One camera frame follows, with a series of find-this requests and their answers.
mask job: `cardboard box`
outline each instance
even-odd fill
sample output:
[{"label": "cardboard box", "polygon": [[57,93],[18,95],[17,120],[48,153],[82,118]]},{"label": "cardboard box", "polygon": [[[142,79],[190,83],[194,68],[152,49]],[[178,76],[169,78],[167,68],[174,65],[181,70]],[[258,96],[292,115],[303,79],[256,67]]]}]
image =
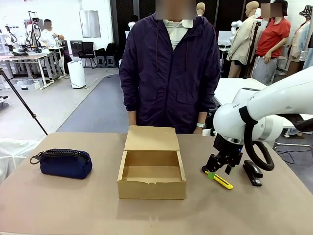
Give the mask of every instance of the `cardboard box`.
[{"label": "cardboard box", "polygon": [[117,185],[120,199],[185,199],[175,129],[130,126]]}]

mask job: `floor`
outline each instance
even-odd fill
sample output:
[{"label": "floor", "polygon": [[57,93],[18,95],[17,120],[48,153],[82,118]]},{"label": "floor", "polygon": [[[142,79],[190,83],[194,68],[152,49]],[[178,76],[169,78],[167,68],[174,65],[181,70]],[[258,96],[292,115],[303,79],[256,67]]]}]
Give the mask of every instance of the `floor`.
[{"label": "floor", "polygon": [[58,131],[126,133],[128,117],[119,76],[103,79]]},{"label": "floor", "polygon": [[[70,80],[57,80],[44,90],[20,94],[48,133],[55,132],[87,95],[106,76],[118,69],[85,69],[86,89],[72,89]],[[13,91],[0,91],[10,98],[0,104],[0,138],[41,140],[45,134]]]},{"label": "floor", "polygon": [[[128,117],[123,105],[123,92],[118,75],[103,79],[59,128],[60,132],[118,132],[128,131]],[[280,143],[313,144],[312,135],[303,140],[278,139]],[[278,146],[277,151],[306,151],[308,148]],[[292,153],[295,164],[288,164],[313,193],[313,156],[311,152]],[[288,154],[280,155],[291,161]]]},{"label": "floor", "polygon": [[[313,136],[303,134],[302,140],[284,139],[280,137],[278,142],[280,143],[294,143],[294,144],[307,144],[313,145]],[[313,151],[310,151],[307,147],[289,147],[289,146],[278,146],[276,151],[290,151],[294,164],[287,165],[293,170],[293,172],[300,178],[300,180],[306,185],[306,187],[313,193]],[[281,158],[288,162],[293,162],[289,154],[280,154]]]}]

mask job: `beige coat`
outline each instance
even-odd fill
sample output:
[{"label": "beige coat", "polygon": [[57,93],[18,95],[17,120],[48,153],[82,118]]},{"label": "beige coat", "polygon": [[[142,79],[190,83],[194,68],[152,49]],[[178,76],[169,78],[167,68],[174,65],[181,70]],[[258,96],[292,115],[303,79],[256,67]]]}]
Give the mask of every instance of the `beige coat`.
[{"label": "beige coat", "polygon": [[254,20],[257,15],[250,16],[243,22],[243,25],[237,30],[233,44],[228,53],[227,60],[239,60],[246,65],[249,48],[251,46],[252,37],[254,34]]},{"label": "beige coat", "polygon": [[302,38],[302,34],[306,32],[304,29],[306,27],[310,27],[309,25],[310,25],[310,21],[302,25],[298,29],[298,31],[294,34],[290,43],[291,51],[290,51],[289,59],[291,61],[299,62],[300,52],[304,49],[301,46],[300,39]]}]

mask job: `box lid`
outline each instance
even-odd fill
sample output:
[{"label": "box lid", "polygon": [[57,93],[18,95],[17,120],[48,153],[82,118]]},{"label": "box lid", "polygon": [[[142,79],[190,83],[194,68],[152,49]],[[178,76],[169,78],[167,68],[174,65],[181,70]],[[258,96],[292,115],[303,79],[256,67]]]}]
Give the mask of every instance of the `box lid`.
[{"label": "box lid", "polygon": [[179,144],[174,128],[130,126],[125,150],[179,151]]}]

